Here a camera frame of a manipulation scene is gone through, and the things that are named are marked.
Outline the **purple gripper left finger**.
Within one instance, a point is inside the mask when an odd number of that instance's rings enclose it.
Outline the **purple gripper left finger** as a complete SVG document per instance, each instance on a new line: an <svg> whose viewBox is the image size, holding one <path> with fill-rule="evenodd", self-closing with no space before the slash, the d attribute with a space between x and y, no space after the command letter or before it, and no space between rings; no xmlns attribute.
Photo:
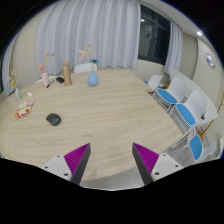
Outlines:
<svg viewBox="0 0 224 224"><path fill-rule="evenodd" d="M72 150L66 155L55 155L42 169L79 185L91 154L90 144Z"/></svg>

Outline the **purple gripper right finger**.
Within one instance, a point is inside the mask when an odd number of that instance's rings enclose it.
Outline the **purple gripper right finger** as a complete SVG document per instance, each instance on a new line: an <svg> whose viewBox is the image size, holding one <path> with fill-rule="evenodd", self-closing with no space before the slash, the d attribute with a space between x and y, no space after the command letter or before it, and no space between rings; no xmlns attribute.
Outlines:
<svg viewBox="0 0 224 224"><path fill-rule="evenodd" d="M137 143L132 145L132 154L145 185L182 169L167 153L157 154Z"/></svg>

